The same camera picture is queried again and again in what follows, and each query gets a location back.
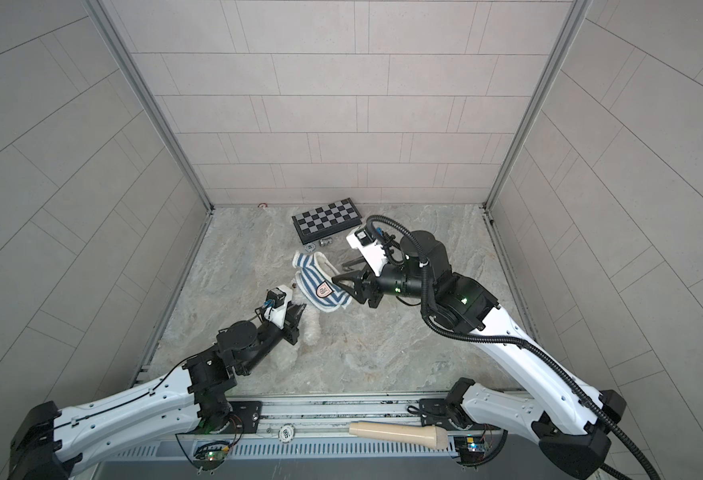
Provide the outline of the circuit board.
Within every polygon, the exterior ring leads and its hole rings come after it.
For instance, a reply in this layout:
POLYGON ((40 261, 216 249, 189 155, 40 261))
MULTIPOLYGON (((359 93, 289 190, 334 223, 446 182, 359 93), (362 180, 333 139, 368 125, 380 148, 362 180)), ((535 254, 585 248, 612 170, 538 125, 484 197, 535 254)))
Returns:
POLYGON ((212 471, 221 466, 231 450, 229 441, 220 440, 196 448, 193 459, 202 471, 212 471))
POLYGON ((455 460, 462 466, 477 467, 485 462, 487 456, 487 444, 482 437, 479 439, 473 436, 453 438, 455 446, 455 460))

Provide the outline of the blue white striped sweater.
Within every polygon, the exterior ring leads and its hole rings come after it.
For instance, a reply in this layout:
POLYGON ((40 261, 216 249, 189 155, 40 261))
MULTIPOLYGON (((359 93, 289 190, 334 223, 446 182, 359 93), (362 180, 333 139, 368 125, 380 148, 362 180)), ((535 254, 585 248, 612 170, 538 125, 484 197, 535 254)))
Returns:
POLYGON ((345 309, 351 297, 332 283, 339 271, 321 252, 296 252, 291 265, 296 269, 295 282, 302 295, 320 312, 332 313, 345 309))

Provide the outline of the round white sticker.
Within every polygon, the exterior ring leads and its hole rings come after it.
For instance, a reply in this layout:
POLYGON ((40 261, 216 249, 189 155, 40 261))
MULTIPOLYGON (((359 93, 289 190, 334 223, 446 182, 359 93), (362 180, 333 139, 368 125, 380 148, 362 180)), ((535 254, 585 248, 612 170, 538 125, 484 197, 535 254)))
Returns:
POLYGON ((295 438, 295 427, 292 424, 284 424, 277 432, 277 438, 281 443, 293 442, 295 438))

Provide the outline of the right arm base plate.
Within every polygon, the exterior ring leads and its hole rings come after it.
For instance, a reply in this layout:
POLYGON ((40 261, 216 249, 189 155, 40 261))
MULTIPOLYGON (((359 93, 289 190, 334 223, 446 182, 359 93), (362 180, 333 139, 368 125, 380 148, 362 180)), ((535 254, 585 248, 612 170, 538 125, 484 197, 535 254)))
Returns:
POLYGON ((463 430, 449 416, 449 408, 441 398, 421 398, 417 404, 409 406, 409 413, 421 420, 422 426, 439 426, 447 431, 463 430))

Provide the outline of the white teddy bear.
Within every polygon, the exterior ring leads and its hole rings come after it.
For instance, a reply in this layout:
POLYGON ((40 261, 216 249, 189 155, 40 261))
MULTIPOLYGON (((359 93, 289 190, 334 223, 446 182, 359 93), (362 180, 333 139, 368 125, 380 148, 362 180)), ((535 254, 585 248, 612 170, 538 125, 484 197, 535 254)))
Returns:
POLYGON ((279 373, 286 373, 295 366, 300 348, 317 346, 321 338, 319 322, 321 311, 308 300, 297 286, 293 288, 292 301, 304 304, 305 310, 303 310, 301 315, 299 336, 296 344, 292 345, 285 340, 281 340, 268 356, 271 366, 279 373))

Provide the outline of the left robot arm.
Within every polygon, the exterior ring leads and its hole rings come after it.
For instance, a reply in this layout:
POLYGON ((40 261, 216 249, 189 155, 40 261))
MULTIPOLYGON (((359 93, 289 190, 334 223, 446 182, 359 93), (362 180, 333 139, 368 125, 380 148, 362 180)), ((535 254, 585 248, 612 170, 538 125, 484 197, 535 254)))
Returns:
POLYGON ((10 442, 11 479, 68 479, 113 454, 157 437, 223 430, 226 394, 281 341, 295 344, 304 305, 256 308, 259 324, 220 330, 213 346, 161 376, 90 403, 47 401, 26 414, 10 442))

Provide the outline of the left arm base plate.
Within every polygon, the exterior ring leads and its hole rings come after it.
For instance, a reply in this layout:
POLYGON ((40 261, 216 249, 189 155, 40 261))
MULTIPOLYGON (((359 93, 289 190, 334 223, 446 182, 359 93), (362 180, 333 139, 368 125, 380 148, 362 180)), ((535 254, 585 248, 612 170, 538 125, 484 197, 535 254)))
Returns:
POLYGON ((216 427, 205 428, 211 435, 250 435, 257 432, 263 403, 261 401, 233 401, 231 412, 216 427))

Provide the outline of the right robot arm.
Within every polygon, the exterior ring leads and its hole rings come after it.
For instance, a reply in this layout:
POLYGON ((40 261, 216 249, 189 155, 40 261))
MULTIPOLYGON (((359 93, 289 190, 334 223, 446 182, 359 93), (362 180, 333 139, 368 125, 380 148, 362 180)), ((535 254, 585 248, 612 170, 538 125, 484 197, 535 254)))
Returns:
POLYGON ((607 465, 607 454, 613 440, 637 450, 619 428, 625 400, 615 390, 599 391, 577 379, 551 357, 489 290, 453 271, 433 234, 403 228, 391 235, 367 224, 346 241, 364 266, 351 270, 345 264, 345 272, 333 276, 334 285, 371 308, 387 295, 413 298, 431 331, 477 346, 531 396, 521 400, 461 378, 445 398, 441 418, 460 430, 493 426, 503 438, 523 436, 573 478, 587 479, 599 470, 623 478, 607 465))

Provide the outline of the black white chessboard box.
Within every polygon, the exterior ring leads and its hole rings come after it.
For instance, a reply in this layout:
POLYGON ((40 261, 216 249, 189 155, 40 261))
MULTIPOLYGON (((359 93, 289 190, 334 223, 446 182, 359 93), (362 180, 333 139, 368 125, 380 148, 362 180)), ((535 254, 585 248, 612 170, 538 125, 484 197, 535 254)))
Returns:
POLYGON ((302 244, 309 244, 363 224, 363 216, 350 198, 313 208, 291 217, 302 244))

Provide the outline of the left circuit board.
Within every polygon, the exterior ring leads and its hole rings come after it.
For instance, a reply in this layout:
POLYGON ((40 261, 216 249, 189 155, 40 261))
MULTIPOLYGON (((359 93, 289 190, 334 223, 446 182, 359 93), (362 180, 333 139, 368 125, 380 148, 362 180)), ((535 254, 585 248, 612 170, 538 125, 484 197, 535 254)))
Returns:
POLYGON ((221 466, 231 450, 229 441, 220 440, 196 448, 193 459, 202 471, 212 471, 221 466))

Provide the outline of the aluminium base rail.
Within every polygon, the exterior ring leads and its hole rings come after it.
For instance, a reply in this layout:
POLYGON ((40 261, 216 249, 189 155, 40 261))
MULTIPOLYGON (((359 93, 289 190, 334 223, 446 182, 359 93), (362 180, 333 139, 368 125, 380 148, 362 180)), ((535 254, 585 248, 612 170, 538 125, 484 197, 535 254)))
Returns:
MULTIPOLYGON (((573 394, 555 392, 553 397, 536 400, 491 390, 477 383, 467 388, 457 386, 443 400, 453 422, 463 429, 471 422, 491 424, 533 441, 537 440, 533 422, 543 415, 557 430, 569 435, 583 435, 587 433, 587 424, 597 421, 585 402, 573 394)), ((259 424, 269 419, 298 423, 323 419, 330 423, 373 418, 409 419, 411 414, 405 412, 409 402, 409 396, 393 394, 271 397, 262 402, 259 424)), ((169 382, 157 387, 146 384, 93 404, 66 408, 54 427, 57 433, 73 437, 77 429, 103 430, 109 436, 123 431, 136 433, 139 426, 143 426, 140 435, 152 439, 199 426, 219 426, 231 412, 230 404, 222 393, 192 393, 184 385, 173 387, 169 382)))

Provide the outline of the right circuit board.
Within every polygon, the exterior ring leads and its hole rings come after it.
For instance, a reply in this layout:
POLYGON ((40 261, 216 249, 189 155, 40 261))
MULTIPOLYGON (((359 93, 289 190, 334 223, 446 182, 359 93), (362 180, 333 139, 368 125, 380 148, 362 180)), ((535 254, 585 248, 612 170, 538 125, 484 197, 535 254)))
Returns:
POLYGON ((477 467, 485 462, 487 456, 487 444, 482 437, 479 439, 473 436, 453 438, 455 446, 455 460, 462 466, 477 467))

